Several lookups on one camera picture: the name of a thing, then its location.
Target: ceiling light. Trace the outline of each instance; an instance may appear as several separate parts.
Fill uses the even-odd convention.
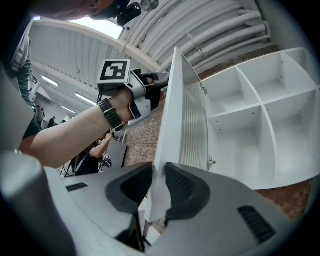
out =
[[[47,81],[47,82],[49,82],[49,83],[51,83],[51,84],[53,84],[53,85],[56,86],[56,87],[59,87],[59,84],[58,84],[57,82],[51,80],[50,78],[48,78],[48,77],[46,77],[46,76],[44,76],[44,75],[42,76],[42,79],[45,80],[45,81]]]
[[[69,20],[69,22],[85,26],[87,28],[99,31],[114,39],[119,39],[124,27],[118,26],[107,20],[93,20],[89,17],[81,18],[77,20]]]
[[[72,110],[70,110],[70,109],[68,109],[68,108],[66,108],[66,107],[64,107],[64,106],[61,106],[61,108],[63,108],[63,109],[65,109],[65,110],[68,110],[68,111],[70,111],[70,112],[72,112],[72,113],[76,113],[76,112],[74,112],[74,111],[72,111]]]
[[[93,100],[88,99],[88,98],[82,96],[82,95],[79,94],[79,93],[75,93],[75,96],[77,96],[78,98],[80,98],[80,99],[82,99],[82,100],[84,100],[84,101],[86,101],[86,102],[88,102],[88,103],[90,103],[90,104],[92,104],[92,105],[94,105],[94,106],[97,105],[97,103],[95,103]]]

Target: wristwatch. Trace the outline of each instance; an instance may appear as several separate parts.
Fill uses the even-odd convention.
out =
[[[98,105],[102,110],[104,117],[108,120],[113,129],[119,131],[124,127],[124,122],[120,120],[116,109],[111,105],[107,98],[101,100]]]

